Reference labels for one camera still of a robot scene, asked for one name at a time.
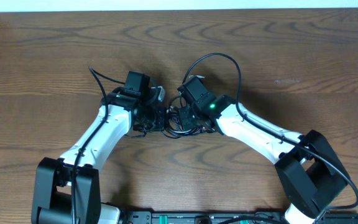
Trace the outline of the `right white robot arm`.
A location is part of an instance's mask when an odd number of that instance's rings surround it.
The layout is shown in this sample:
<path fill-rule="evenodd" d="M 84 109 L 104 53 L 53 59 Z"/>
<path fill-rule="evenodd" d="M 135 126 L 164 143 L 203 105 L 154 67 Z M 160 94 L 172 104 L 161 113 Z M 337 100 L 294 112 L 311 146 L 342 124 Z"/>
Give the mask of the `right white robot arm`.
<path fill-rule="evenodd" d="M 231 96 L 215 96 L 198 77 L 190 78 L 178 91 L 194 122 L 243 142 L 274 165 L 291 202 L 284 214 L 287 223 L 316 223 L 348 185 L 349 174 L 321 133 L 311 130 L 302 135 L 280 128 Z"/>

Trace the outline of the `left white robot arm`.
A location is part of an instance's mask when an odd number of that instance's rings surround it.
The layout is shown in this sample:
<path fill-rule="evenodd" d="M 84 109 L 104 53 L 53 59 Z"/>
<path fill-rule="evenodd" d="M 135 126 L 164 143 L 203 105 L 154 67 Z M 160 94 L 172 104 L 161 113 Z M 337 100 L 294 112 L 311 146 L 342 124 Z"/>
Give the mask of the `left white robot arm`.
<path fill-rule="evenodd" d="M 37 166 L 32 223 L 119 223 L 120 209 L 101 202 L 99 174 L 130 130 L 140 137 L 164 127 L 165 90 L 149 76 L 129 72 L 121 86 L 102 92 L 98 115 L 59 158 Z"/>

